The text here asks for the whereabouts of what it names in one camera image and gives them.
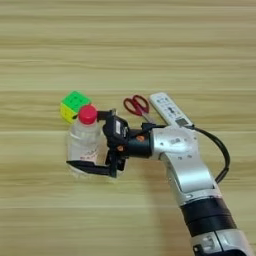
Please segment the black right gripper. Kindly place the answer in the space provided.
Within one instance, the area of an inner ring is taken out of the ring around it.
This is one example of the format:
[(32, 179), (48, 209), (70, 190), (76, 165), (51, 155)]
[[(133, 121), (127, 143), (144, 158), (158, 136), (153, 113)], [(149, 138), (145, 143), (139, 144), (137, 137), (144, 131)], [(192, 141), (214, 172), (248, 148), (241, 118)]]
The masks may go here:
[[(104, 121), (115, 114), (115, 109), (98, 111), (97, 120)], [(116, 178), (117, 171), (125, 169), (125, 162), (128, 158), (150, 158), (152, 156), (150, 130), (130, 129), (125, 137), (116, 134), (107, 136), (107, 147), (109, 148), (105, 161), (107, 166), (81, 160), (68, 160), (67, 164), (88, 174)]]

